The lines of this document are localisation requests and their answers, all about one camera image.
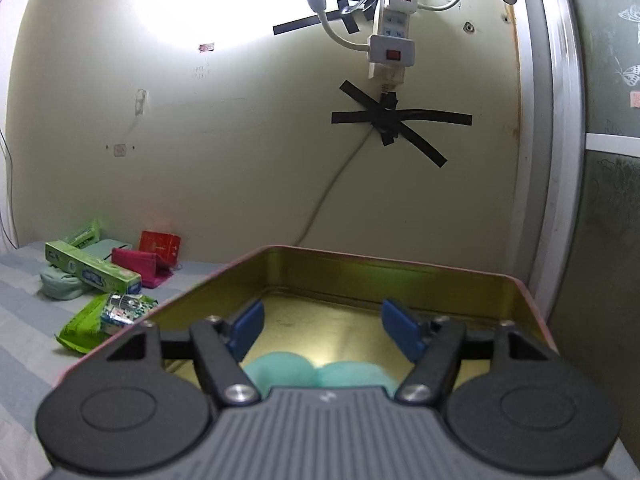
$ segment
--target striped bed sheet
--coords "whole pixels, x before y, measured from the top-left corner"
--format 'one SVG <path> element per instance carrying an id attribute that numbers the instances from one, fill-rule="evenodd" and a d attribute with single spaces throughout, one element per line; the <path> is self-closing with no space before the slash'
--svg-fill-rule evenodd
<path id="1" fill-rule="evenodd" d="M 35 436 L 38 404 L 61 373 L 78 360 L 54 335 L 96 293 L 56 301 L 40 292 L 44 242 L 0 256 L 0 479 L 37 480 L 50 470 Z M 182 268 L 145 294 L 160 303 L 205 280 L 217 264 L 182 262 Z"/>

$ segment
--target green box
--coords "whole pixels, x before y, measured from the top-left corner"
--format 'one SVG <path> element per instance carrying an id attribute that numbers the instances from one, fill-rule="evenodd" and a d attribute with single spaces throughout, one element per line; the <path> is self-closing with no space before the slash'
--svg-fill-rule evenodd
<path id="1" fill-rule="evenodd" d="M 50 264 L 104 292 L 138 294 L 142 288 L 137 272 L 95 258 L 62 240 L 48 242 L 44 250 Z"/>

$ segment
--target white power strip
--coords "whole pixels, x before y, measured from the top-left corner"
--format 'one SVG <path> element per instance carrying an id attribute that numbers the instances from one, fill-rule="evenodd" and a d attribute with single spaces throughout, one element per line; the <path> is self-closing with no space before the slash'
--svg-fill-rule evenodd
<path id="1" fill-rule="evenodd" d="M 415 43 L 408 39 L 409 20 L 418 0 L 378 0 L 369 37 L 369 78 L 388 86 L 404 82 L 404 68 L 415 62 Z"/>

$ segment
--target white butterfly drawing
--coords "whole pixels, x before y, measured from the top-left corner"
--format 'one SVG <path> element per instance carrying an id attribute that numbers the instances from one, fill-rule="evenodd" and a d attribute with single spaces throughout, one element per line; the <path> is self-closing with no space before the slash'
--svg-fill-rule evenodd
<path id="1" fill-rule="evenodd" d="M 638 24 L 638 44 L 640 44 L 640 7 L 632 5 L 626 10 L 618 13 L 618 16 L 623 20 L 629 20 Z"/>
<path id="2" fill-rule="evenodd" d="M 616 74 L 620 74 L 622 76 L 622 81 L 624 81 L 628 86 L 636 86 L 640 83 L 640 65 L 622 70 L 622 66 L 618 61 L 618 58 L 616 58 L 616 63 L 620 67 L 620 70 L 616 70 Z"/>

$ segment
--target silver screw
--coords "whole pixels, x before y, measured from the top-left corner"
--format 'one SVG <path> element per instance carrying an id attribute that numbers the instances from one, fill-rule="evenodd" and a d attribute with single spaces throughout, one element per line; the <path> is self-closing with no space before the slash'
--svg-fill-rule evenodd
<path id="1" fill-rule="evenodd" d="M 409 384 L 402 388 L 398 394 L 404 402 L 410 402 L 412 404 L 424 402 L 429 399 L 431 395 L 431 388 L 424 384 Z"/>
<path id="2" fill-rule="evenodd" d="M 225 397 L 228 400 L 241 404 L 254 400 L 257 395 L 258 392 L 255 391 L 255 388 L 247 384 L 232 384 L 225 390 Z"/>

